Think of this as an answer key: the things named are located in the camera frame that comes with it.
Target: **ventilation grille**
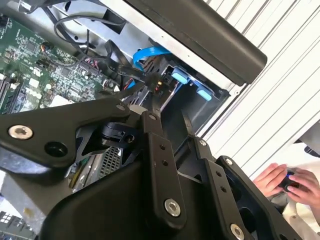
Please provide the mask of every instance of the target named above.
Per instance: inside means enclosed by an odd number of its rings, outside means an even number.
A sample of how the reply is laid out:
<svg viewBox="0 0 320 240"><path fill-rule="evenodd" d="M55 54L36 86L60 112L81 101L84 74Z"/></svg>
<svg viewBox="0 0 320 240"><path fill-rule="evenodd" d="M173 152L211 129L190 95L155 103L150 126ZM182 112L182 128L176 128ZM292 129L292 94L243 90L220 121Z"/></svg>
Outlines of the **ventilation grille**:
<svg viewBox="0 0 320 240"><path fill-rule="evenodd" d="M111 147L104 156L102 167L99 174L99 179L111 174L120 167L121 154L117 147Z"/></svg>

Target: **ram slot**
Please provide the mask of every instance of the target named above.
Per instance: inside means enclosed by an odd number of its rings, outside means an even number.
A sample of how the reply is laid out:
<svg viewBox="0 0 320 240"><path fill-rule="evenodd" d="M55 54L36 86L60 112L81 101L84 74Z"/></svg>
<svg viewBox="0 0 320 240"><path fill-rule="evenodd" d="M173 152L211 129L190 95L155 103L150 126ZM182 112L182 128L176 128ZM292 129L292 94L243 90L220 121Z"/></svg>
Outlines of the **ram slot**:
<svg viewBox="0 0 320 240"><path fill-rule="evenodd" d="M0 87L0 109L2 107L2 104L4 103L4 100L6 98L6 94L9 88L10 88L10 83L7 82L6 80L3 80Z"/></svg>

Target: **black plastic cover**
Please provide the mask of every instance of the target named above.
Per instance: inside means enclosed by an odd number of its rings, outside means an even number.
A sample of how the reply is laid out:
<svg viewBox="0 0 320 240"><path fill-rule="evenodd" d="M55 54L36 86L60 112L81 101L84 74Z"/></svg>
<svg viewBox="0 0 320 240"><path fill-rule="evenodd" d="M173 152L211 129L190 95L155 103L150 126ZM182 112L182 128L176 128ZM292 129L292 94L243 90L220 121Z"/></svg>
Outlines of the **black plastic cover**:
<svg viewBox="0 0 320 240"><path fill-rule="evenodd" d="M267 56L203 0L125 0L235 84L252 84Z"/></svg>

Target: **wire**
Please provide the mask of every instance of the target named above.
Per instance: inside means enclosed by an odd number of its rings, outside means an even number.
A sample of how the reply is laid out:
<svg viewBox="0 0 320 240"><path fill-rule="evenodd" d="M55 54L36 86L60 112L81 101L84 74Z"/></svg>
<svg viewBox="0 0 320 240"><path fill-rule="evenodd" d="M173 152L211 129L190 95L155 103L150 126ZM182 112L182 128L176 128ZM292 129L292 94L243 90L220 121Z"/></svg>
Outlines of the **wire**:
<svg viewBox="0 0 320 240"><path fill-rule="evenodd" d="M151 57L151 56L157 56L162 54L171 54L170 51L165 49L163 46L152 46L145 49L141 49L137 51L133 55L133 64L141 71L144 70L143 66L140 64L139 60L145 58L145 57Z"/></svg>
<svg viewBox="0 0 320 240"><path fill-rule="evenodd" d="M97 22L100 22L100 23L104 23L104 24L108 24L108 25L114 25L114 26L121 26L123 25L126 21L123 21L123 22L120 22L120 23L116 23L116 22L113 22L113 21L108 21L108 20L105 20L105 19L102 19L102 18L99 18L99 17L95 17L95 16L86 16L86 15L71 15L71 16L67 16L67 17L64 17L60 20L58 20L55 24L54 24L54 27L53 27L53 30L54 30L54 33L59 37L61 38L63 41L69 43L69 44L73 44L73 45L85 45L86 43L85 42L76 42L74 41L73 39L70 40L70 39L65 39L63 37L61 37L60 34L58 34L58 31L57 31L57 28L58 26L60 26L62 23L65 23L65 22L69 22L69 21L72 21L72 20L76 20L76 19L89 19L91 21L97 21Z"/></svg>
<svg viewBox="0 0 320 240"><path fill-rule="evenodd" d="M111 71L119 75L129 77L131 79L136 79L141 82L144 81L144 78L147 76L147 74L143 71L133 68L129 63L129 61L126 59L126 57L123 55L123 53L120 51L120 49L115 45L113 41L108 40L105 43L104 47L107 51L107 57L105 57L103 60L105 61L107 67ZM115 54L117 54L117 56L123 55L124 58L123 57L120 57L120 58L118 57L118 58L119 58L119 61L122 61L123 63L127 62L125 63L126 65L119 64L118 62L111 59L111 55L113 51L115 51Z"/></svg>
<svg viewBox="0 0 320 240"><path fill-rule="evenodd" d="M86 54L80 47L79 45L73 40L72 37L70 37L70 35L66 32L66 30L64 29L64 27L61 25L61 23L63 22L67 22L67 21L71 21L74 18L82 18L82 15L73 15L70 17L66 17L63 18L61 20L57 20L56 17L52 14L52 12L49 10L49 8L47 7L43 7L42 8L44 10L44 12L46 13L46 15L50 18L50 20L54 23L54 28L56 30L59 30L59 32L62 34L62 36L70 41L70 43L72 44L72 46L74 46L82 55L82 60L85 58L90 58L92 60L96 60L96 61L101 61L103 63L106 64L106 66L114 73L119 74L121 76L125 76L125 77L129 77L138 81L144 81L144 78L147 76L146 73L144 73L143 71L140 71L138 69L134 69L132 68L131 64L130 66L128 65L127 62L129 62L126 57L124 56L124 58L121 56L121 54L123 55L123 53L120 51L120 49L117 47L117 45L112 42L111 40L108 40L105 44L105 49L107 51L107 56L90 56L88 54ZM111 55L113 53L113 51L115 51L115 54L117 55L119 61L122 61L122 63L124 63L125 65L119 64L118 62L114 61L111 59Z"/></svg>

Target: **capacitor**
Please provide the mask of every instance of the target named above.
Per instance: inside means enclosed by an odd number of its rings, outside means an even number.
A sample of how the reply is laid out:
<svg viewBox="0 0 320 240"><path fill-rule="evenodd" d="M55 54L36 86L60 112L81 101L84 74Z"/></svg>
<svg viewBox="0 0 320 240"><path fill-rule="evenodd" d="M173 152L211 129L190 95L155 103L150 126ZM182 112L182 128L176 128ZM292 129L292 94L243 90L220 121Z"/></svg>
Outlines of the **capacitor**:
<svg viewBox="0 0 320 240"><path fill-rule="evenodd" d="M52 86L51 86L51 84L47 84L47 85L45 85L45 88L47 89L47 90L50 90L50 89L52 89Z"/></svg>

